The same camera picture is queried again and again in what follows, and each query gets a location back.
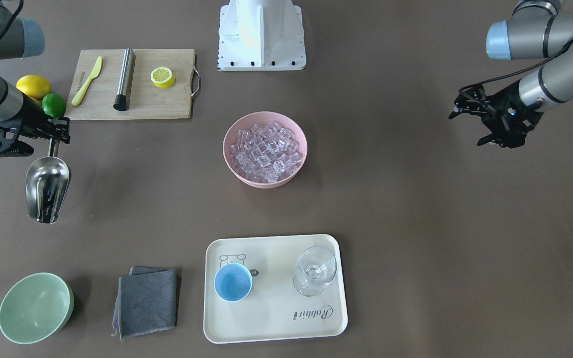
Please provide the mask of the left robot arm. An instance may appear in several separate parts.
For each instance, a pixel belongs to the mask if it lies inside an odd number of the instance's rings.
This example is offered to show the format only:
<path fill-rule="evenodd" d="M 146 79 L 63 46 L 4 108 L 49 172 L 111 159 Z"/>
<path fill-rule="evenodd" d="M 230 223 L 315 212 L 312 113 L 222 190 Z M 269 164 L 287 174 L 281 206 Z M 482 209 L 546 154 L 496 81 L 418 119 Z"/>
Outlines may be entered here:
<path fill-rule="evenodd" d="M 479 146 L 521 147 L 544 111 L 573 99 L 573 14 L 562 14 L 563 6 L 563 0 L 521 0 L 509 20 L 489 28 L 489 58 L 541 62 L 525 68 L 525 77 L 493 95 L 486 93 L 483 82 L 459 90 L 449 118 L 478 116 L 490 131 Z"/>

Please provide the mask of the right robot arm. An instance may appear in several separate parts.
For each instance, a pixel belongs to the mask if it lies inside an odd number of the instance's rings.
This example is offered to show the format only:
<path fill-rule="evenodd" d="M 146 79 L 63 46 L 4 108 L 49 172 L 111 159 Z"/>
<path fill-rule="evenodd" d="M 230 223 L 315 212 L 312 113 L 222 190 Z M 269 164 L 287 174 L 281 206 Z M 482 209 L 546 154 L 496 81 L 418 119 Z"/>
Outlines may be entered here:
<path fill-rule="evenodd" d="M 21 16 L 24 2 L 9 7 L 0 0 L 0 63 L 36 57 L 45 51 L 45 33 L 36 20 Z M 38 100 L 0 75 L 0 157 L 29 157 L 34 148 L 26 139 L 50 141 L 56 156 L 61 144 L 70 143 L 70 120 L 48 115 Z"/>

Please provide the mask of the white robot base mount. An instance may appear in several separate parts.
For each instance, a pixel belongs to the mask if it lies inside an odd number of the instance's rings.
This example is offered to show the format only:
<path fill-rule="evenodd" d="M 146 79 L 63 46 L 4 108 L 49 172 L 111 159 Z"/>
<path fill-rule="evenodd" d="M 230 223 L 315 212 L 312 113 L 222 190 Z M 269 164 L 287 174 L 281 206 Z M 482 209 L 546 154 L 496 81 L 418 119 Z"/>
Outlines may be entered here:
<path fill-rule="evenodd" d="M 305 69 L 302 10 L 290 0 L 231 0 L 220 8 L 220 71 Z"/>

